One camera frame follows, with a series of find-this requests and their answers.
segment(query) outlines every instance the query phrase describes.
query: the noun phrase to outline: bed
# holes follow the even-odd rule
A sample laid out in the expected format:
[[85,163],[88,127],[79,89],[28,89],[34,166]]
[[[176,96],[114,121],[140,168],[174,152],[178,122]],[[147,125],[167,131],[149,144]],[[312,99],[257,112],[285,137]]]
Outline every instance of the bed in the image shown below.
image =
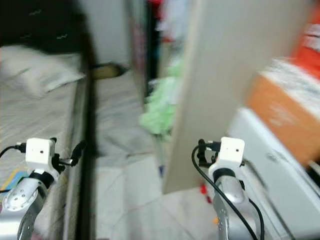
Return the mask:
[[[86,49],[80,41],[83,19],[75,9],[72,0],[3,2],[0,47],[22,44],[55,55],[76,66],[84,77],[60,86],[40,99],[30,98],[18,89],[1,84],[0,79],[0,150],[32,137],[56,137],[55,152],[68,157],[72,149],[87,138],[91,82],[84,57]],[[76,239],[83,164],[82,157],[75,167],[67,167],[50,188],[31,239]],[[24,154],[10,150],[1,157],[0,190],[14,187],[27,175]],[[0,202],[4,195],[0,193]]]

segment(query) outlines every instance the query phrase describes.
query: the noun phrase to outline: white pillow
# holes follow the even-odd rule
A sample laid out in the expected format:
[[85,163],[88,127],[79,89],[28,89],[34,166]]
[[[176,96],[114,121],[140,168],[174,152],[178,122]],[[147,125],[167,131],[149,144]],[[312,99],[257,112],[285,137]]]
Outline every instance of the white pillow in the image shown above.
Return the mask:
[[36,98],[85,76],[54,55],[20,45],[0,48],[0,74],[5,84]]

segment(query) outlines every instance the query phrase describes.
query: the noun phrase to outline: tiled floor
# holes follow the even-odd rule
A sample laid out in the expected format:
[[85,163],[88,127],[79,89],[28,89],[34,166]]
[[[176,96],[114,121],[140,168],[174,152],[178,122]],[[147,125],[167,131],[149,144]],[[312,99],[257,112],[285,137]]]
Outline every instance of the tiled floor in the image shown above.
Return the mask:
[[216,239],[216,216],[198,188],[162,195],[151,136],[131,72],[98,80],[95,238]]

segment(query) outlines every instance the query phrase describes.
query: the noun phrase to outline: cardboard box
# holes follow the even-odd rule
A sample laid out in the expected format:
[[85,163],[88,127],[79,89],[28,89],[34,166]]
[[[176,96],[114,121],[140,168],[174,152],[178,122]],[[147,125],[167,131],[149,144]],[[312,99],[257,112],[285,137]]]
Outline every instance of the cardboard box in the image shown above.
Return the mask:
[[262,72],[253,84],[247,106],[304,167],[320,156],[320,86],[297,69],[279,64]]

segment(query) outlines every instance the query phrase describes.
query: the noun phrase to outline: wall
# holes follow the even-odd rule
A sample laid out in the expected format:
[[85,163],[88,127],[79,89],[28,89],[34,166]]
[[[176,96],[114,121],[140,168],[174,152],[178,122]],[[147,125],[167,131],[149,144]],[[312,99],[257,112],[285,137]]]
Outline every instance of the wall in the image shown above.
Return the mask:
[[182,98],[163,183],[165,193],[203,182],[191,162],[198,139],[218,141],[257,71],[296,44],[311,0],[195,1]]
[[128,65],[129,26],[125,0],[79,0],[99,64],[116,62]]

